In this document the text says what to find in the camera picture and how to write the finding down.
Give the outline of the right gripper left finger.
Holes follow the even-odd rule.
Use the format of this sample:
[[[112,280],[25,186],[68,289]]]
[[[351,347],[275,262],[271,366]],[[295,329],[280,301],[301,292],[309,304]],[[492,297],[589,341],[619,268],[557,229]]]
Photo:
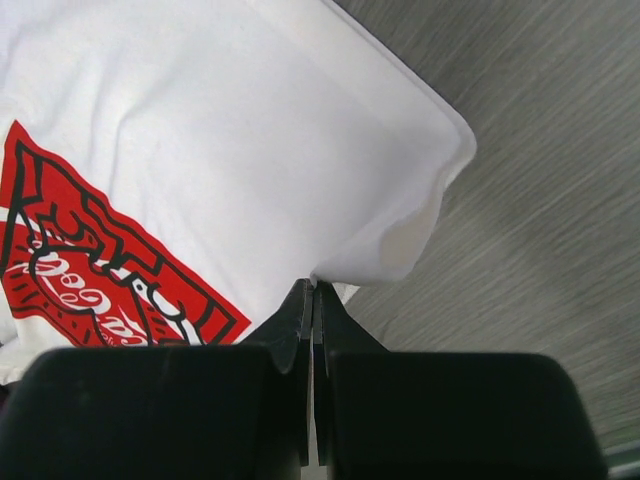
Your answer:
[[[313,287],[242,342],[57,349],[1,415],[5,479],[297,479],[309,461]]]

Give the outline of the white Coca-Cola t-shirt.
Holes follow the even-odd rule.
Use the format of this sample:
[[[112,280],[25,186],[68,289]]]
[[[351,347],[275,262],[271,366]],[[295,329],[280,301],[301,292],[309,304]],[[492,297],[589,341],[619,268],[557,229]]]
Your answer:
[[[1,381],[415,266],[474,134],[327,1],[1,5]]]

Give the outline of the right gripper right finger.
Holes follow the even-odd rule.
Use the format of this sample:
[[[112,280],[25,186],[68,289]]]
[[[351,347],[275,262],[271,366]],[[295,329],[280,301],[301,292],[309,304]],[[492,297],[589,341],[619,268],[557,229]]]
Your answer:
[[[332,479],[604,479],[576,386],[532,353],[400,352],[313,294],[318,460]]]

